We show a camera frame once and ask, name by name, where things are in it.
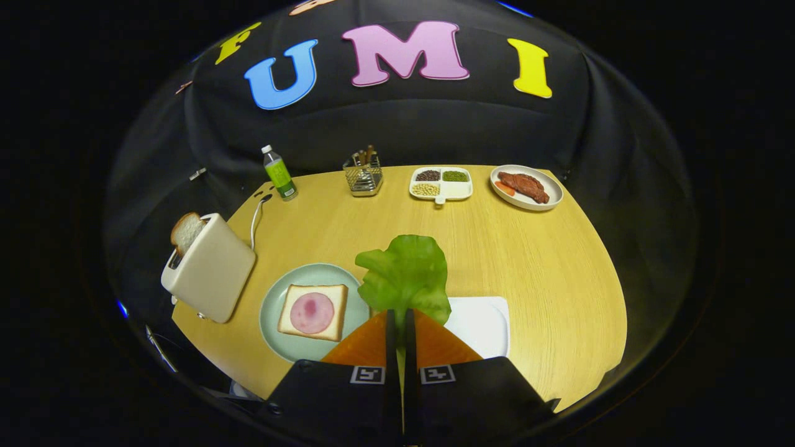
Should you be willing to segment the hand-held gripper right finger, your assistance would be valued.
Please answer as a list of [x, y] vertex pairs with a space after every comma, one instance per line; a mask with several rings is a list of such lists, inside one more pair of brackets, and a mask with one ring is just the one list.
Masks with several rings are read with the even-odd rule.
[[417, 309], [405, 317], [405, 434], [417, 446], [519, 446], [554, 418], [513, 363], [483, 359]]

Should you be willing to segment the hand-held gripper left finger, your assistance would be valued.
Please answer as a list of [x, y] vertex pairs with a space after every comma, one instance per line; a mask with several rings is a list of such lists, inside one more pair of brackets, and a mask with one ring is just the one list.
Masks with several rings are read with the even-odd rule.
[[299, 359], [264, 403], [264, 424], [291, 446], [401, 446], [403, 421], [394, 311], [367, 325], [385, 356], [375, 363]]

